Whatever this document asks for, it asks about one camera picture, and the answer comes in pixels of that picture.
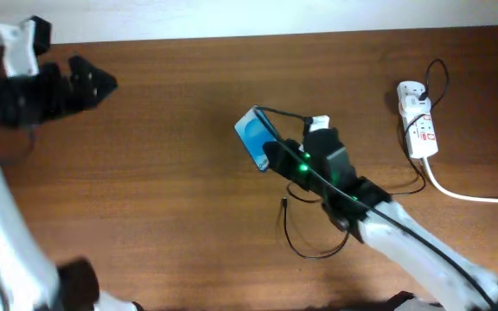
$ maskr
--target white power strip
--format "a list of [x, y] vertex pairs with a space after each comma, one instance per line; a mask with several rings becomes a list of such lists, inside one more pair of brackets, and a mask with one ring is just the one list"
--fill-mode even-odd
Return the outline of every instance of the white power strip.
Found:
[[424, 85], [415, 81], [401, 82], [397, 86], [399, 96], [399, 112], [403, 118], [403, 129], [417, 117], [423, 115], [408, 129], [406, 144], [409, 156], [413, 159], [421, 159], [433, 156], [438, 152], [437, 137], [431, 120], [431, 101], [429, 98], [419, 100], [424, 92]]

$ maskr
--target wooden table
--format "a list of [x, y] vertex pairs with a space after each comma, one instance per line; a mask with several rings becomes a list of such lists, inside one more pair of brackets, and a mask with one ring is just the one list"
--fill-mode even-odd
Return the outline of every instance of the wooden table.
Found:
[[[286, 181], [259, 173], [233, 130], [252, 105], [330, 115], [359, 174], [411, 189], [395, 87], [422, 81], [442, 58], [451, 82], [434, 112], [432, 169], [455, 192], [498, 197], [498, 28], [74, 44], [43, 60], [67, 68], [74, 54], [116, 75], [119, 89], [96, 111], [43, 125], [35, 153], [4, 171], [52, 259], [88, 257], [103, 289], [147, 309], [302, 309], [425, 293], [354, 239], [317, 262], [288, 249], [277, 227]], [[435, 68], [433, 98], [443, 82]], [[272, 120], [301, 136], [297, 120]], [[432, 186], [397, 200], [498, 274], [498, 205]], [[319, 206], [294, 202], [290, 218], [302, 251], [341, 238]]]

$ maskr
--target white wall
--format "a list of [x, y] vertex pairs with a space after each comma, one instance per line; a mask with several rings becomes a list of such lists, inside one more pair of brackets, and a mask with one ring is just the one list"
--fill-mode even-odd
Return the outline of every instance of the white wall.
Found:
[[38, 15], [54, 43], [498, 24], [497, 0], [0, 0]]

